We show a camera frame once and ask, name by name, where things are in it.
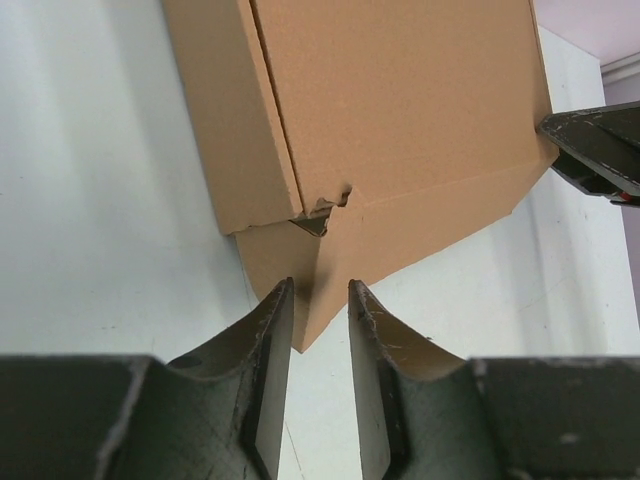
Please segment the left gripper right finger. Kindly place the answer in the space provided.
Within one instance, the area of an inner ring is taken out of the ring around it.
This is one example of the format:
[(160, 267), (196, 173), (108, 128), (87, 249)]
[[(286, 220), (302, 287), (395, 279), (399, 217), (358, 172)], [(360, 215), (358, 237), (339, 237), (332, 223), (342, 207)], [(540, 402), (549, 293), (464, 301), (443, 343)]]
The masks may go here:
[(348, 286), (366, 479), (635, 479), (639, 361), (460, 358)]

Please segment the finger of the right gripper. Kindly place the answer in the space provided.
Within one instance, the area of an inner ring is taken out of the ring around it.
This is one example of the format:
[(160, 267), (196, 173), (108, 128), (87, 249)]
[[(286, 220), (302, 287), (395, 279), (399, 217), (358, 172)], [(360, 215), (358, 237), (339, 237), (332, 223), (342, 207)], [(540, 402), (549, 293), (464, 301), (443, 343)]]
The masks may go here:
[(639, 203), (639, 103), (546, 116), (537, 132), (559, 148), (552, 169), (585, 195)]

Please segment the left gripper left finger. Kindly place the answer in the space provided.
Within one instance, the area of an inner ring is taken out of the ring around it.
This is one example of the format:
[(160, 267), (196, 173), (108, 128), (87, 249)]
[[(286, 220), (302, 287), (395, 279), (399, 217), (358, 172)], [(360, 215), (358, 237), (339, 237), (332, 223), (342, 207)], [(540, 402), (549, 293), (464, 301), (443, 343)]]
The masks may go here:
[(246, 316), (162, 362), (5, 355), (5, 479), (274, 479), (294, 320), (280, 281)]

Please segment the brown cardboard box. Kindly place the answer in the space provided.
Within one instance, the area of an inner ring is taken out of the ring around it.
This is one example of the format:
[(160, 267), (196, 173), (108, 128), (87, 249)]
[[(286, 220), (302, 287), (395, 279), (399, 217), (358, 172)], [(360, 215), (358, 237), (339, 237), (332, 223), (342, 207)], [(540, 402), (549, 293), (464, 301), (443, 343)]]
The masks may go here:
[(166, 1), (219, 229), (293, 347), (347, 301), (508, 216), (557, 156), (530, 1)]

